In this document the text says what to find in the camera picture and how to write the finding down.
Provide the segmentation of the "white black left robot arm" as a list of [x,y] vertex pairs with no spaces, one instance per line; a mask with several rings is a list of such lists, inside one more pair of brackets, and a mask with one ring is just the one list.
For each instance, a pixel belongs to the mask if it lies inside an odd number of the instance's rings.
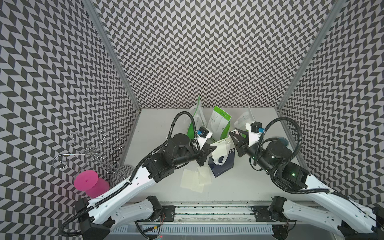
[[[177,120],[182,115],[190,118],[192,138],[186,134],[173,134]],[[208,144],[212,132],[196,127],[194,117],[187,111],[173,119],[166,140],[148,153],[134,168],[132,174],[104,194],[86,202],[76,202],[76,214],[59,227],[61,237],[82,237],[84,240],[103,240],[112,230],[128,223],[155,221],[163,210],[155,196],[133,205],[127,202],[143,190],[159,183],[190,162],[203,166],[216,149]]]

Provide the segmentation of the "navy and cream tote bag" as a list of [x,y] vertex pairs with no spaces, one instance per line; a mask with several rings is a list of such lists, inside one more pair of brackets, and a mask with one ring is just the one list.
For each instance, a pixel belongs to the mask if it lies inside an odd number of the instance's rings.
[[218,178],[234,167],[236,151],[231,137],[215,142],[211,146],[215,146],[216,149],[211,153],[208,165],[215,178]]

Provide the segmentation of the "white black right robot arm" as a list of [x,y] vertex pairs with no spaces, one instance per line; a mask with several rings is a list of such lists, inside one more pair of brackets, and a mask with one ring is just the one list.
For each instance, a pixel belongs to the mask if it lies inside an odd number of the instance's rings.
[[[278,138],[265,139],[276,123],[286,121],[296,129],[298,140],[293,151]],[[303,136],[296,121],[281,117],[266,127],[259,122],[248,124],[246,130],[229,133],[239,157],[249,156],[252,166],[269,175],[272,183],[285,193],[306,195],[324,208],[323,211],[296,204],[285,197],[275,196],[268,207],[273,221],[299,221],[327,230],[346,240],[382,240],[384,238],[384,209],[369,208],[328,187],[307,169],[292,162],[300,152]]]

